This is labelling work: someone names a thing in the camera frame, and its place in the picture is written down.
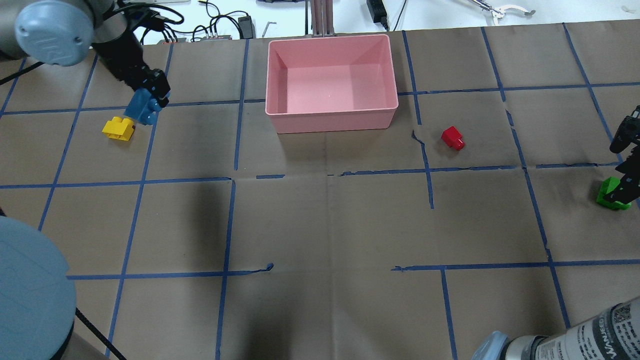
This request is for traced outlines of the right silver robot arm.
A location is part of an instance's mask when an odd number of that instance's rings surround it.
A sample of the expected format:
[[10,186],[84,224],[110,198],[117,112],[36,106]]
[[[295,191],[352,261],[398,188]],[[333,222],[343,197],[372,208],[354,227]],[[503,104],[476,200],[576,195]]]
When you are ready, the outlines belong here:
[[[630,207],[639,198],[639,109],[627,115],[615,132],[610,152],[631,147],[629,156],[599,187],[596,202],[611,210]],[[473,354],[474,360],[637,360],[640,357],[640,300],[635,297],[553,336],[514,339],[495,331]]]

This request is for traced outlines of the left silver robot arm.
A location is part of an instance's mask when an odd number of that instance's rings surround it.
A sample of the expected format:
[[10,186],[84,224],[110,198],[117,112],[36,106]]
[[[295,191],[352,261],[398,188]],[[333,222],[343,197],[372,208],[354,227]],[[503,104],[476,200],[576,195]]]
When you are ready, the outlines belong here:
[[108,111],[84,110],[103,60],[135,85],[152,73],[130,14],[114,0],[1,2],[2,51],[35,30],[82,56],[77,67],[46,65],[1,87],[3,360],[103,359],[74,330],[72,310],[77,286],[87,300],[102,285],[115,295],[110,358],[166,358],[150,308],[131,303],[152,303],[150,278],[130,271],[157,127],[135,124],[131,143],[92,136],[89,121]]

